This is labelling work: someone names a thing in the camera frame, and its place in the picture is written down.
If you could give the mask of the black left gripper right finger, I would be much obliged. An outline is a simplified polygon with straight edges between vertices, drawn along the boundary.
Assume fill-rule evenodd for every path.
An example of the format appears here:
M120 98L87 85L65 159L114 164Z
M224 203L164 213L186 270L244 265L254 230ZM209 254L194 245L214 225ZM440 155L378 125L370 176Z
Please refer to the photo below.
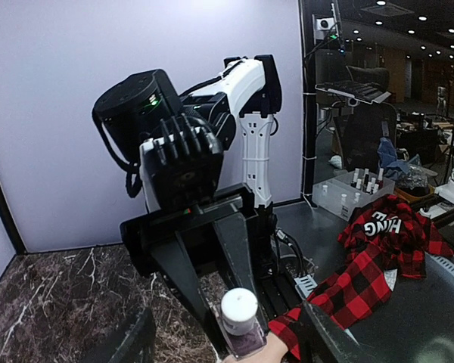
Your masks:
M300 313L301 362L377 362L318 306L303 301Z

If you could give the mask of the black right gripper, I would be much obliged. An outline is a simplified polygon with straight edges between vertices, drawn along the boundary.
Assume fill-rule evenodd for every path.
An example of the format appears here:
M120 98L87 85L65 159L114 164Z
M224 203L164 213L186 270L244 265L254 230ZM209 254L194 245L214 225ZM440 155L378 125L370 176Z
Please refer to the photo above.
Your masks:
M155 272L201 325L219 355L225 339L201 289L198 276L219 270L229 289L257 289L250 241L257 232L254 194L240 183L217 191L213 201L174 213L163 210L120 225L122 242L140 275Z

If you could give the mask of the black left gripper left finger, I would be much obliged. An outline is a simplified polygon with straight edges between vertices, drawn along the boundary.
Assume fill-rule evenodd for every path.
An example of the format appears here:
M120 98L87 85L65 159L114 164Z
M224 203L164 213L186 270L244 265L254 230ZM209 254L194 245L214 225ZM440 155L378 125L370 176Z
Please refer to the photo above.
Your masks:
M130 315L101 344L86 354L82 362L154 361L156 324L150 308Z

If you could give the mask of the purple nail polish bottle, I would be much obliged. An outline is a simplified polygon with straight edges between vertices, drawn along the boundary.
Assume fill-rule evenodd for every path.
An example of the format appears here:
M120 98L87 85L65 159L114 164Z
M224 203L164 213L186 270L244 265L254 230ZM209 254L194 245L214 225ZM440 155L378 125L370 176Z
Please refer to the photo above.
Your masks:
M231 355L241 360L266 345L266 333L257 313L259 302L250 290L237 287L229 290L219 305L219 326Z

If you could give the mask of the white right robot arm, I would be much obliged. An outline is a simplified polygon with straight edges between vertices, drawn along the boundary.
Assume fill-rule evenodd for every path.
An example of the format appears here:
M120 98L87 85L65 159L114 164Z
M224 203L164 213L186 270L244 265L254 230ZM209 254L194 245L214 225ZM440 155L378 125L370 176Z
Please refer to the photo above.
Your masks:
M213 345L241 360L266 345L265 280L281 272L268 183L281 109L272 55L230 57L178 93L162 69L134 73L92 108L130 197L147 212L120 226L133 265L159 272Z

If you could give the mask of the red plaid sleeve forearm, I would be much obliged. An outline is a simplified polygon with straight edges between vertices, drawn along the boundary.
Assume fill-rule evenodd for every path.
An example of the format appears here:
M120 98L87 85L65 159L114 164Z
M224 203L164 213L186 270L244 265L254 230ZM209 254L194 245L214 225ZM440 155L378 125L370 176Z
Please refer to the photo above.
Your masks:
M384 273L426 277L425 256L452 258L453 251L435 224L392 194L354 209L337 241L345 263L307 297L337 326L346 330L372 315L392 290Z

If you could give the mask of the person's bare hand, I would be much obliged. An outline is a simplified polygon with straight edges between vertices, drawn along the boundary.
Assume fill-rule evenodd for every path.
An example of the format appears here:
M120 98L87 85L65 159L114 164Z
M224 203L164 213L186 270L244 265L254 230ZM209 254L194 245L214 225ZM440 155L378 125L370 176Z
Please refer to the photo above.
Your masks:
M276 335L268 333L266 345L260 351L241 360L229 355L222 363L281 363L287 353L288 347Z

